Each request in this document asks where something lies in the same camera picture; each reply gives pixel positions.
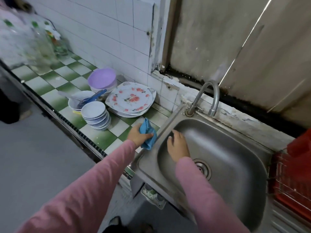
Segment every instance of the blue handle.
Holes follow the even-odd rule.
[[[104,89],[102,91],[99,91],[97,93],[95,93],[93,96],[91,96],[90,98],[85,99],[84,101],[86,103],[92,102],[92,101],[96,101],[97,98],[99,98],[102,94],[104,94],[107,91],[107,89]]]

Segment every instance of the blue rag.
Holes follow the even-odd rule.
[[[147,150],[151,150],[154,143],[156,142],[156,131],[153,127],[151,127],[150,122],[147,118],[145,118],[144,122],[139,128],[140,134],[147,134],[147,133],[153,133],[153,137],[147,139],[142,145],[141,148],[145,148]]]

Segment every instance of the faucet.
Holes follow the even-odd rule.
[[[194,110],[196,108],[196,105],[199,102],[203,92],[208,87],[208,85],[212,85],[213,86],[214,99],[213,99],[212,107],[209,110],[207,115],[209,117],[214,117],[215,116],[216,110],[217,110],[217,107],[218,107],[218,103],[219,103],[219,96],[220,96],[219,86],[218,86],[218,83],[215,80],[209,80],[208,82],[204,83],[204,85],[202,86],[201,90],[199,91],[199,93],[197,94],[196,98],[194,99],[194,102],[192,102],[192,104],[186,110],[186,116],[188,116],[188,117],[193,116]]]

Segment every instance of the stack of bowls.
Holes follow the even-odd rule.
[[[94,70],[88,77],[87,82],[95,93],[107,89],[103,96],[108,95],[118,85],[116,73],[110,68]]]
[[[84,105],[81,114],[84,120],[96,130],[104,131],[111,123],[111,117],[106,106],[100,101],[93,101]]]
[[[95,93],[92,91],[81,91],[81,92],[77,92],[77,93],[73,94],[73,96],[79,100],[84,100],[84,99],[89,98],[93,95],[95,95]],[[71,108],[73,111],[81,112],[81,109],[77,108],[78,104],[79,104],[79,102],[77,100],[72,100],[72,99],[68,100],[69,108]]]

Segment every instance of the pink long-sleeve shirt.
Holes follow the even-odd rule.
[[[133,141],[126,140],[46,203],[17,232],[96,233],[123,170],[134,159],[135,148]],[[176,177],[184,188],[201,232],[249,233],[191,158],[184,157],[178,161]]]

